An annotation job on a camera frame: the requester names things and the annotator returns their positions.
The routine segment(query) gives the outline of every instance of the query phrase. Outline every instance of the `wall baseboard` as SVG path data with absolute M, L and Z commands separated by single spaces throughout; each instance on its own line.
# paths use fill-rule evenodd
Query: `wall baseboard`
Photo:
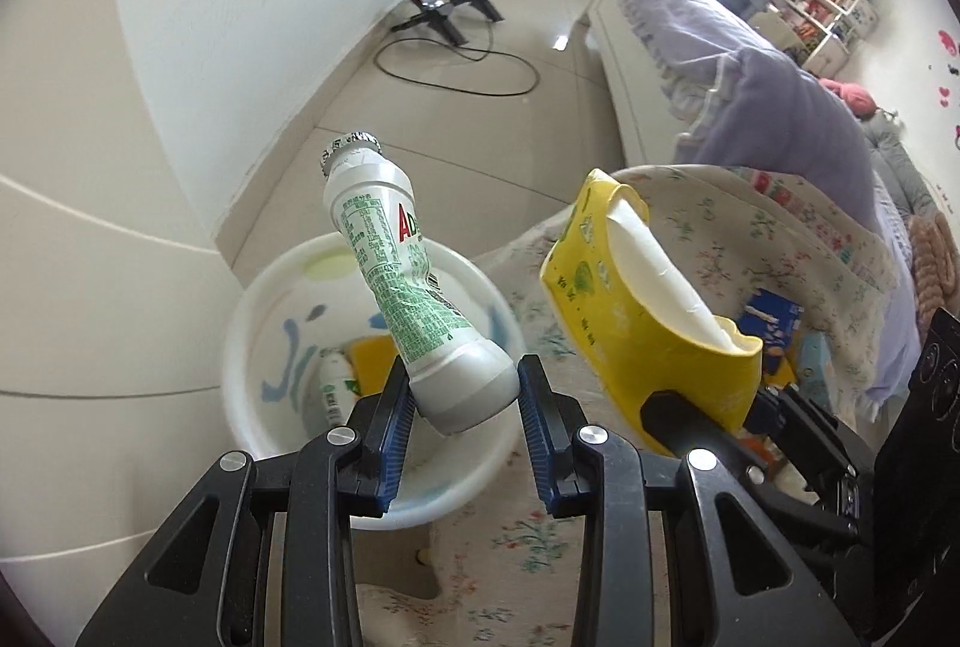
M 236 261 L 240 249 L 243 249 L 243 244 L 253 229 L 256 218 L 260 216 L 280 178 L 296 157 L 296 153 L 301 150 L 313 128 L 323 118 L 333 99 L 340 94 L 344 85 L 376 51 L 385 35 L 390 32 L 390 25 L 395 21 L 394 11 L 404 2 L 398 3 L 392 11 L 387 13 L 387 16 L 374 24 L 344 55 L 301 111 L 277 133 L 274 142 L 264 150 L 256 165 L 247 174 L 243 188 L 233 199 L 227 216 L 224 217 L 213 237 L 227 265 L 232 266 Z

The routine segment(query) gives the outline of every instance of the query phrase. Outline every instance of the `small white bottle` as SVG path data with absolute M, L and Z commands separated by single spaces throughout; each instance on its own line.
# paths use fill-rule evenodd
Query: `small white bottle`
M 509 406 L 520 391 L 517 367 L 440 292 L 407 174 L 370 133 L 337 138 L 322 169 L 323 205 L 373 290 L 424 420 L 449 436 Z
M 304 392 L 302 415 L 307 435 L 313 439 L 337 425 L 346 425 L 359 396 L 360 385 L 344 353 L 321 350 Z

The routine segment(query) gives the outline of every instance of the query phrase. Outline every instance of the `purple bedsheet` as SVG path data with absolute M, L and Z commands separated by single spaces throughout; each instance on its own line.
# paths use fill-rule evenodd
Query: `purple bedsheet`
M 617 0 L 662 65 L 706 91 L 674 160 L 796 174 L 877 232 L 872 169 L 856 118 L 715 0 Z

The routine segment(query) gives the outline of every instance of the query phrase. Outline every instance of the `bookshelf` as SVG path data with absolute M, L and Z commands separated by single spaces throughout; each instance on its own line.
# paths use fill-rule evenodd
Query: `bookshelf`
M 784 21 L 808 51 L 803 70 L 832 78 L 877 25 L 869 0 L 785 0 Z

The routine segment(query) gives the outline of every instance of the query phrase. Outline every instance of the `bed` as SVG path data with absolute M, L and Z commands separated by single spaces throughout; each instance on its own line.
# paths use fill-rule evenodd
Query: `bed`
M 875 175 L 860 123 L 714 0 L 589 0 L 583 21 L 600 49 L 628 167 L 793 174 L 885 244 L 896 280 L 875 384 L 857 404 L 861 416 L 875 416 L 908 377 L 920 337 L 904 223 Z
M 637 41 L 616 0 L 589 0 L 583 21 L 600 47 L 627 166 L 672 162 L 677 137 L 689 126 L 662 97 L 653 56 Z

